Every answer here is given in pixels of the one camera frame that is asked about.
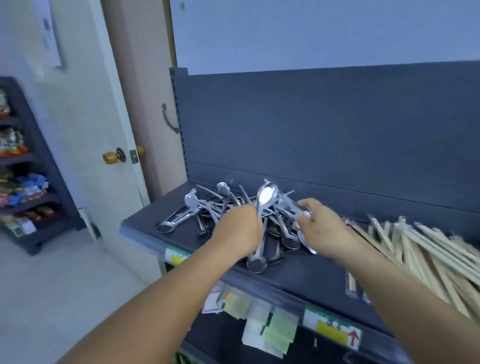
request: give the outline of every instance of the white door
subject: white door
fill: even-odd
[[[158,279],[158,260],[119,236],[123,219],[149,203],[100,0],[51,0],[63,62],[48,65],[31,0],[11,0],[20,48],[37,80],[61,152],[67,156],[91,220],[111,253],[144,281]],[[121,148],[126,162],[102,155]]]

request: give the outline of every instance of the blue wall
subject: blue wall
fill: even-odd
[[[170,4],[190,74],[480,59],[478,0]]]

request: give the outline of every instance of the person's right hand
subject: person's right hand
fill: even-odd
[[[357,243],[340,216],[327,206],[314,198],[300,200],[298,204],[312,211],[312,219],[300,216],[297,221],[308,244],[318,253],[338,259]]]

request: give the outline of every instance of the tiled floor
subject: tiled floor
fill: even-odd
[[[54,363],[145,287],[86,229],[33,257],[0,235],[0,363]]]

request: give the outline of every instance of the shelf label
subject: shelf label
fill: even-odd
[[[184,252],[178,248],[174,248],[173,246],[167,247],[165,250],[165,261],[172,263],[174,265],[178,265],[187,259],[190,256],[189,253]]]
[[[360,347],[362,331],[326,311],[306,306],[303,325],[354,350]]]

